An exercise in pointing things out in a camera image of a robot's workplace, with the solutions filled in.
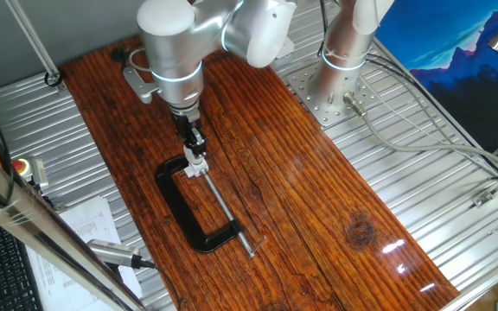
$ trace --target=blue poster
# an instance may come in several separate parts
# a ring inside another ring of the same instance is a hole
[[[395,0],[377,37],[483,148],[498,148],[498,0]]]

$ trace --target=white wall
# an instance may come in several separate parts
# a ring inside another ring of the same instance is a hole
[[[21,4],[59,65],[135,35],[142,1],[21,0]],[[0,0],[0,86],[44,71],[7,4]]]

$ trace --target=cable connector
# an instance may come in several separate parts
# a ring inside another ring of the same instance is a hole
[[[367,115],[367,110],[363,105],[361,105],[361,103],[359,103],[353,93],[347,92],[345,95],[343,95],[343,102],[353,107],[354,111],[360,118]]]

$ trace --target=metal slat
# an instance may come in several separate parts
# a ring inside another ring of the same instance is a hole
[[[334,3],[327,2],[330,21],[337,11]],[[299,1],[288,34],[295,50],[271,65],[286,85],[290,74],[317,61],[323,37],[321,18],[317,1]],[[371,54],[383,53],[379,47],[371,50]],[[385,69],[366,64],[362,76],[379,96],[367,98],[365,106],[385,137],[404,145],[439,143],[446,136],[453,143],[467,142],[444,111],[422,96],[417,101],[413,93],[419,93],[409,92]],[[140,247],[142,256],[150,258],[68,92],[47,87],[43,74],[1,88],[0,122],[11,141],[13,157],[44,160],[52,197],[68,208],[96,195],[107,198],[121,241]],[[324,131],[453,285],[471,293],[466,299],[498,281],[498,198],[481,208],[473,207],[471,201],[495,182],[481,167],[482,159],[449,150],[404,153],[386,149],[351,111]],[[138,270],[136,274],[147,306],[174,310],[156,271]]]
[[[150,258],[70,93],[58,93],[43,74],[0,89],[0,124],[13,158],[40,157],[54,202],[73,208],[95,196],[109,200],[121,241]],[[150,309],[174,310],[155,270],[139,270],[142,302]]]

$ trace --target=wood knot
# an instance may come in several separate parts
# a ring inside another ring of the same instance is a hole
[[[347,241],[356,249],[367,247],[374,239],[374,229],[366,220],[356,220],[347,234]]]
[[[257,186],[251,185],[251,194],[255,198],[260,197],[260,189]]]

